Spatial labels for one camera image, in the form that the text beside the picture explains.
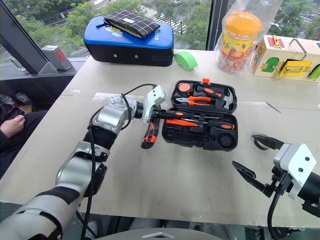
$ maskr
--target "blue case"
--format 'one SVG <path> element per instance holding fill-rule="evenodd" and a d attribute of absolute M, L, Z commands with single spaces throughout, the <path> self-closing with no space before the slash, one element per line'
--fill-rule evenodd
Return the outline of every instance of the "blue case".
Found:
<path fill-rule="evenodd" d="M 174 35 L 170 25 L 160 25 L 155 32 L 140 39 L 104 23 L 98 16 L 89 22 L 84 33 L 84 44 L 92 57 L 99 62 L 170 66 L 174 55 Z"/>

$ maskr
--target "plastic bag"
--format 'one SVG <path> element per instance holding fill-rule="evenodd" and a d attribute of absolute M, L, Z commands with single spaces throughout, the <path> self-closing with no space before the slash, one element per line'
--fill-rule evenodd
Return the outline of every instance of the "plastic bag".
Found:
<path fill-rule="evenodd" d="M 222 33 L 214 49 L 220 69 L 241 75 L 252 51 L 268 32 L 282 0 L 236 0 L 222 20 Z"/>

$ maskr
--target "plastic jar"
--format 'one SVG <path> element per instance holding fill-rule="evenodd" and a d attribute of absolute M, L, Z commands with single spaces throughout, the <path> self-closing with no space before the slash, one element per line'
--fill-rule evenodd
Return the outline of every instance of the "plastic jar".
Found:
<path fill-rule="evenodd" d="M 261 21 L 251 12 L 240 11 L 227 16 L 219 43 L 219 68 L 228 73 L 243 70 L 261 29 Z"/>

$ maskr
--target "human hand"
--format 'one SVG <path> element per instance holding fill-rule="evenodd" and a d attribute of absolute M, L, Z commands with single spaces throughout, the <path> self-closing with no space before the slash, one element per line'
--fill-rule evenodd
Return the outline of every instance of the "human hand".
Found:
<path fill-rule="evenodd" d="M 0 130 L 9 139 L 12 136 L 20 133 L 24 129 L 25 117 L 22 115 L 16 116 L 14 119 L 4 121 Z"/>

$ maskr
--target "table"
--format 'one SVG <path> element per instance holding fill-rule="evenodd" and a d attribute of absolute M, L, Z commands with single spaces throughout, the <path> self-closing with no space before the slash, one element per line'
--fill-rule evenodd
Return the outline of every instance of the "table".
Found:
<path fill-rule="evenodd" d="M 3 176 L 0 200 L 24 204 L 54 186 L 58 169 L 83 139 L 91 114 L 106 103 L 103 93 L 155 83 L 164 87 L 169 98 L 178 80 L 208 77 L 235 88 L 237 148 L 230 152 L 187 148 L 166 143 L 159 134 L 156 144 L 143 150 L 140 144 L 147 125 L 135 119 L 111 148 L 106 177 L 93 197 L 91 212 L 265 226 L 272 200 L 243 180 L 231 161 L 244 164 L 261 182 L 270 183 L 277 152 L 254 146 L 251 135 L 259 133 L 284 142 L 306 143 L 319 161 L 320 84 L 287 79 L 273 82 L 249 72 L 230 76 L 216 67 L 211 51 L 190 52 L 198 62 L 190 72 L 175 61 L 169 67 L 154 67 L 102 63 L 90 57 Z M 139 89 L 136 95 L 148 91 Z M 320 163 L 314 172 L 320 174 Z M 274 226 L 319 228 L 320 219 L 303 211 L 302 203 L 299 198 L 282 196 L 273 215 Z"/>

